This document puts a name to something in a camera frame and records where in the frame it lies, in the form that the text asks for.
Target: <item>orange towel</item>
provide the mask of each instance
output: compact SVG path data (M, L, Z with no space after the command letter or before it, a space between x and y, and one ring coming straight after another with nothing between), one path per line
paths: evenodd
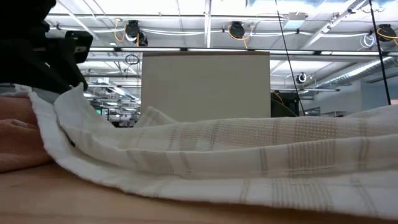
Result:
M41 165L46 153L30 100L0 96L0 172Z

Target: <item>white fabric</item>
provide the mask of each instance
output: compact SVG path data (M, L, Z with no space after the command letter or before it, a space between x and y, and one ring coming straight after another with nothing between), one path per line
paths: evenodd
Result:
M398 106L346 118L197 123L151 108L135 128L116 129L81 85L54 106L30 98L48 153L97 184L148 197L398 219Z

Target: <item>white ceiling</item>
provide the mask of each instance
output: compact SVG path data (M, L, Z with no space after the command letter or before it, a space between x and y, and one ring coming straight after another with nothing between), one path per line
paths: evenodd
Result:
M69 10L74 14L86 14L88 17L80 19L84 25L90 29L113 29L115 28L116 21L114 19L94 19L90 17L92 8L93 12L97 15L108 14L125 14L125 15L203 15L205 11L206 0L85 0L90 8L85 4L84 0L60 0ZM303 6L300 1L278 1L280 13L288 12L304 12L308 15L306 21L301 25L300 30L303 32L315 32L336 12L341 12L342 9L353 0L347 1L345 4L327 4L322 9L314 9L308 6ZM398 8L398 1L395 1L383 12L375 14L378 24L388 23L397 30L398 19L396 16L396 9ZM52 16L49 16L46 21L55 26L57 23L61 27L74 27L82 29L82 27L67 14L67 11L59 4L57 4L51 11ZM246 8L246 0L212 0L211 14L212 15L229 15L229 16L262 16L275 14L275 5L273 1L259 1L253 7ZM62 16L54 16L54 14L63 14ZM155 19L140 19L140 27L145 29L156 30L172 30L172 31L200 31L203 32L205 28L204 19L166 19L157 17ZM250 24L253 21L243 21L244 28L247 33L250 33ZM127 21L119 23L119 28L122 28ZM212 19L211 29L221 30L223 26L227 28L230 25L231 19L221 20ZM356 14L347 16L337 26L333 27L330 33L352 33L352 32L368 32L373 28L370 14L358 11ZM280 32L279 23L277 21L262 21L259 22L255 32ZM133 43L125 40L118 42L114 38L114 33L96 33L99 40L94 40L92 47L114 47L129 46L132 47ZM64 30L53 29L49 33L50 36L63 36ZM191 35L191 36L172 36L172 35L159 35L146 33L149 41L149 47L206 47L204 34ZM294 34L286 35L288 49L299 49L302 44L311 38L309 35ZM358 50L361 48L359 43L361 37L345 37L345 38L326 38L322 37L313 43L308 49L313 50ZM384 49L395 50L398 48L393 41L382 42ZM241 40L232 39L227 32L217 32L211 34L211 47L214 48L244 48L244 43ZM280 36L278 37L251 37L248 40L248 47L253 49L283 49L283 41ZM271 61L271 69L278 64L278 60ZM127 68L125 63L120 63L121 69ZM325 62L325 61L292 61L292 68L294 73L305 72L310 74L315 79L322 79L331 73L345 68L351 63L349 62ZM118 71L119 68L113 62L85 62L79 67L82 70L92 69L101 73L103 71ZM131 67L133 70L138 71L137 65ZM271 76L271 85L277 86L290 86L292 79L286 78L289 74L290 68L287 63L283 63L277 68L275 74ZM119 80L118 82L130 82L128 79Z

